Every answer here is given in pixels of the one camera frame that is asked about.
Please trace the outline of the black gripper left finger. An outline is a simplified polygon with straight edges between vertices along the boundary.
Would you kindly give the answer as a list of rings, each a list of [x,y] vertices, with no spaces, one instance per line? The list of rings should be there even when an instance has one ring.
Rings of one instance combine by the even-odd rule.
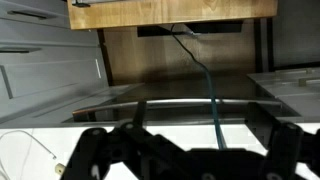
[[[103,180],[111,166],[123,163],[138,180],[187,178],[187,153],[161,135],[152,135],[129,122],[111,132],[85,130],[67,163],[61,180]]]

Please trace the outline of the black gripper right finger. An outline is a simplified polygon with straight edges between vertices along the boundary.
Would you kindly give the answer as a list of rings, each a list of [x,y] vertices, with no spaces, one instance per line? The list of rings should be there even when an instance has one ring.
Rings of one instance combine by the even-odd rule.
[[[315,175],[320,175],[320,132],[305,132],[301,127],[284,123],[276,131],[262,166],[259,180],[302,180],[296,174],[301,162]]]

